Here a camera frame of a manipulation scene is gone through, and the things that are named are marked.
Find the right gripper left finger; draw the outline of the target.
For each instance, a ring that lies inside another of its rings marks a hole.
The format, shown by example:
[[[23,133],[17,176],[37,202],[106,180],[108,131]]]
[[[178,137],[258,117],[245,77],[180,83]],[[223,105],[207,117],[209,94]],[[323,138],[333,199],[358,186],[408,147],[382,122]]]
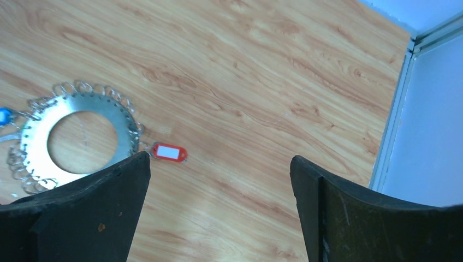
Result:
[[[1,261],[126,261],[150,183],[139,152],[1,206]]]

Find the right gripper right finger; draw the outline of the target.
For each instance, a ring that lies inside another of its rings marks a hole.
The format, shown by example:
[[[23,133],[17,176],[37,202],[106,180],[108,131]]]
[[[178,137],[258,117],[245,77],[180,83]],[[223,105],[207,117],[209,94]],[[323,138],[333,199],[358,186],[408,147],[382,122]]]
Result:
[[[462,206],[375,192],[302,156],[290,163],[309,261],[462,261]]]

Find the metal disc with keyrings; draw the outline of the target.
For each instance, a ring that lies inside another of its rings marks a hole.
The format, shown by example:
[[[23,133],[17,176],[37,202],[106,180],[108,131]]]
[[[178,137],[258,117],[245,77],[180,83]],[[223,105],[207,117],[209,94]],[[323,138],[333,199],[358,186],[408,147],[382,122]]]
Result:
[[[144,133],[127,96],[80,80],[55,84],[50,96],[30,99],[26,110],[15,111],[15,124],[3,127],[1,142],[9,143],[7,167],[26,194],[57,188],[134,155]]]

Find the red tag key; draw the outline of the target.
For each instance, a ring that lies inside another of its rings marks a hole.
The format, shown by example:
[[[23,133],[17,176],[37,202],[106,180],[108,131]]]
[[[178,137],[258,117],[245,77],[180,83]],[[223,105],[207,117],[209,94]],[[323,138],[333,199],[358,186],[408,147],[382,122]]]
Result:
[[[139,142],[139,147],[146,151],[150,157],[158,160],[182,163],[185,162],[188,157],[188,153],[185,148],[163,142],[154,142],[152,145],[145,142]]]

